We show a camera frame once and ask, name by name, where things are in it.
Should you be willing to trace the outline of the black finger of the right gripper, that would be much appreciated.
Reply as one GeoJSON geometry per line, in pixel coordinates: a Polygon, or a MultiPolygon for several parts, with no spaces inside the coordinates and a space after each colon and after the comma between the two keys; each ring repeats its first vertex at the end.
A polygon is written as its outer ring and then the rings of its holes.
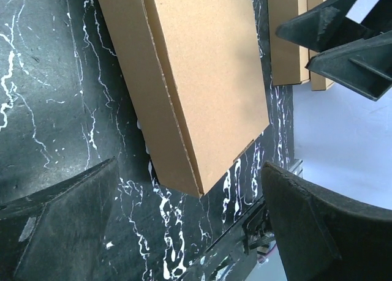
{"type": "Polygon", "coordinates": [[[377,101],[391,89],[391,31],[318,53],[306,68],[377,101]]]}
{"type": "Polygon", "coordinates": [[[326,0],[280,24],[276,35],[291,43],[323,52],[391,31],[391,0],[379,0],[361,23],[347,18],[357,0],[326,0]]]}

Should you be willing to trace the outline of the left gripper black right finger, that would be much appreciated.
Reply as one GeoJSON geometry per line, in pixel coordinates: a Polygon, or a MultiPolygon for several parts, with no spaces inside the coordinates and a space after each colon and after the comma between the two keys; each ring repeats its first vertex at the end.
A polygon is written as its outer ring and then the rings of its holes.
{"type": "Polygon", "coordinates": [[[262,189],[288,280],[391,280],[391,210],[271,163],[262,189]]]}

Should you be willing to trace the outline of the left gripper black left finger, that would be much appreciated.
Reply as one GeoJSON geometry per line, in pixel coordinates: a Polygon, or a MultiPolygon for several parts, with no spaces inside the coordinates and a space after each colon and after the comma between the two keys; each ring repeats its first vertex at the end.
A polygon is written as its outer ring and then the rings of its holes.
{"type": "Polygon", "coordinates": [[[92,280],[117,180],[110,158],[1,204],[1,280],[92,280]]]}

